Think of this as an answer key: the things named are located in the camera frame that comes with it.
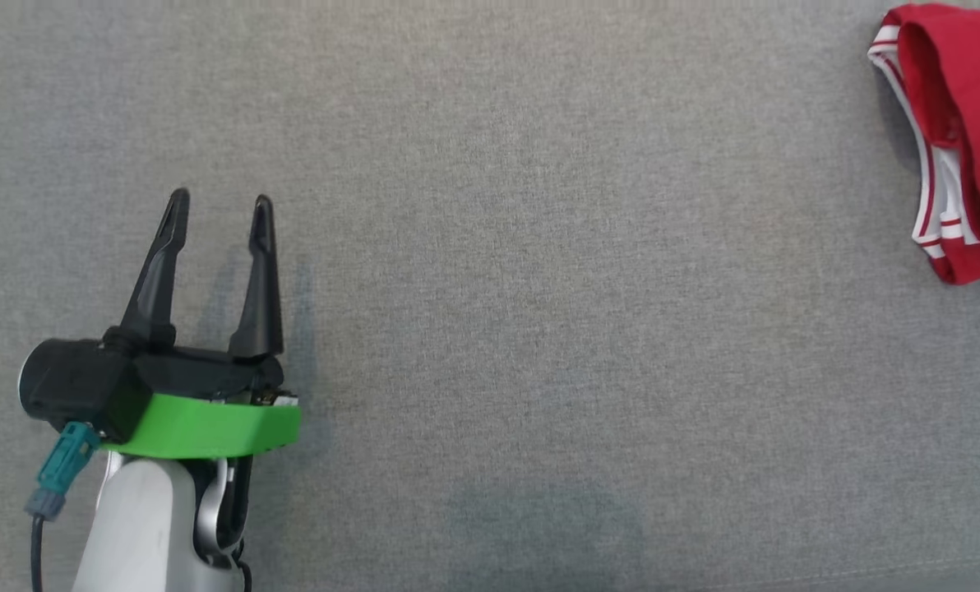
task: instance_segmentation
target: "red and white garment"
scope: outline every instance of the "red and white garment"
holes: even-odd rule
[[[948,284],[980,280],[980,11],[893,8],[867,55],[891,84],[918,144],[915,243]]]

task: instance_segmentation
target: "green plastic bracket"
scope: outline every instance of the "green plastic bracket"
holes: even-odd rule
[[[130,441],[102,447],[174,460],[249,456],[296,442],[299,417],[299,407],[224,405],[159,393]]]

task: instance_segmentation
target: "teal connector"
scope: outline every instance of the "teal connector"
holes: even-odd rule
[[[67,423],[48,459],[40,467],[36,476],[39,487],[26,503],[26,512],[54,521],[66,503],[66,491],[81,469],[88,465],[96,449],[99,449],[99,436],[92,428],[79,421]]]

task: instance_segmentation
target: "robotic arm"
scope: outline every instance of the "robotic arm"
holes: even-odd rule
[[[47,340],[21,369],[23,409],[61,432],[27,503],[33,589],[40,533],[96,446],[110,450],[74,592],[230,592],[242,562],[252,460],[298,438],[283,352],[275,221],[257,198],[252,271],[226,352],[175,345],[175,259],[190,196],[175,191],[125,308],[102,340]]]

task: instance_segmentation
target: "white stripe trim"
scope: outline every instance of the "white stripe trim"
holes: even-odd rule
[[[944,224],[940,232],[944,238],[961,238],[961,224]]]
[[[921,161],[922,166],[922,195],[921,203],[918,205],[918,217],[914,221],[914,230],[910,235],[911,238],[918,241],[919,238],[923,238],[920,233],[922,231],[922,226],[925,225],[926,217],[931,218],[931,212],[927,210],[929,209],[929,187],[931,186],[931,179],[929,175],[929,154],[927,153],[925,137],[922,135],[922,129],[918,127],[918,121],[914,119],[914,112],[910,108],[910,101],[907,100],[907,93],[903,88],[903,82],[900,82],[899,79],[895,77],[894,72],[892,72],[892,68],[889,67],[890,63],[892,65],[896,65],[897,68],[899,68],[899,65],[889,60],[889,58],[886,56],[877,55],[877,53],[870,53],[869,57],[870,61],[875,65],[875,67],[877,67],[878,70],[881,70],[881,72],[884,72],[885,79],[887,79],[890,86],[892,86],[892,91],[895,92],[896,99],[899,99],[899,104],[903,106],[903,112],[907,114],[907,120],[910,123],[910,127],[914,131],[914,141],[916,145],[918,145],[918,160]],[[926,236],[933,234],[933,231],[938,232],[937,229],[939,224],[940,222],[938,222],[938,220],[930,219],[926,229]]]
[[[927,252],[927,254],[929,254],[929,257],[932,257],[933,259],[944,258],[944,248],[938,246],[938,244],[930,244],[929,247],[922,248],[925,250],[925,252]]]
[[[959,164],[959,154],[957,150],[937,149],[940,154],[940,172],[947,184],[947,214],[950,219],[961,221],[961,225],[953,226],[960,229],[960,237],[966,244],[979,244],[979,238],[972,232],[972,226],[968,225],[968,215],[964,213],[964,194],[961,190],[961,166]]]
[[[899,50],[899,44],[880,44],[871,45],[868,56],[874,55],[874,53],[896,53]]]
[[[877,37],[874,37],[874,44],[880,44],[881,41],[896,41],[897,39],[899,39],[899,25],[885,24],[881,27],[881,30],[877,31]]]
[[[914,239],[914,242],[918,244],[919,247],[925,246],[925,243],[932,243],[933,240],[940,240],[940,233],[927,234],[922,236],[922,238]]]

